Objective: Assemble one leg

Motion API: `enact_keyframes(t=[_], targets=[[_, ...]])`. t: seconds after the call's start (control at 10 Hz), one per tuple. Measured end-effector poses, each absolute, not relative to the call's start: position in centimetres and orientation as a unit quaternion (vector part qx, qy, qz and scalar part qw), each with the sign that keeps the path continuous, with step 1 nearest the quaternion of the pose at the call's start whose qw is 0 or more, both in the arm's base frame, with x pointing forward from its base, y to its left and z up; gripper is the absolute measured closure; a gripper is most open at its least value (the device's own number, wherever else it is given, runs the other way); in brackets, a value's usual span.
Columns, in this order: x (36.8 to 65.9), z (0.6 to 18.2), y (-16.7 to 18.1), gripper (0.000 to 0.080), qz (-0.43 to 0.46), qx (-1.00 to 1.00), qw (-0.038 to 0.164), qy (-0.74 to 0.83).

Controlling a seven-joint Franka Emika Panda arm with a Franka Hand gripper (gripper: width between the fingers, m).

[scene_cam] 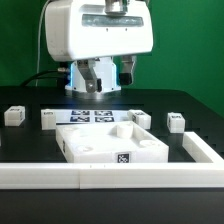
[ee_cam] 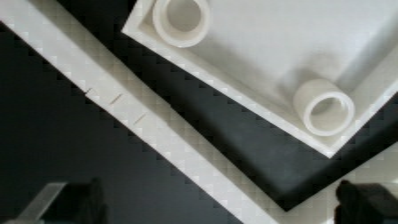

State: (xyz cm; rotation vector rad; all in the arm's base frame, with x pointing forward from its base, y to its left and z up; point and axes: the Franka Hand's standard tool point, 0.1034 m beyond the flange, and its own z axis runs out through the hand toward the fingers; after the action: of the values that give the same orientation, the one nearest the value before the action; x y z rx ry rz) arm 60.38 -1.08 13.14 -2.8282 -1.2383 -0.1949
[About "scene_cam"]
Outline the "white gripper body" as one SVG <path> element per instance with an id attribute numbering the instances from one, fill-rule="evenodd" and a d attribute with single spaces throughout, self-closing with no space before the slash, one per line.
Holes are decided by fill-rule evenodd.
<path id="1" fill-rule="evenodd" d="M 54 0 L 45 11 L 47 49 L 58 62 L 148 53 L 153 48 L 149 9 L 128 1 L 123 15 L 105 12 L 105 0 Z"/>

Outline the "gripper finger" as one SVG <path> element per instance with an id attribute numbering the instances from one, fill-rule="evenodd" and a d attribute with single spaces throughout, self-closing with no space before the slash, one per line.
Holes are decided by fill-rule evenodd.
<path id="1" fill-rule="evenodd" d="M 119 72 L 119 82 L 121 85 L 130 85 L 133 83 L 135 67 L 135 55 L 125 55 L 121 57 L 121 71 Z"/>
<path id="2" fill-rule="evenodd" d="M 96 76 L 94 71 L 95 60 L 78 60 L 78 70 L 85 81 L 86 91 L 88 93 L 101 92 L 102 82 L 101 79 Z"/>

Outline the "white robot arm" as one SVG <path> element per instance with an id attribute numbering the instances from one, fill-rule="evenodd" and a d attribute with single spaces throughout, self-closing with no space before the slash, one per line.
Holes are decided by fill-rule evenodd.
<path id="1" fill-rule="evenodd" d="M 150 0 L 52 0 L 47 49 L 70 62 L 71 93 L 101 98 L 133 83 L 136 56 L 153 48 Z"/>

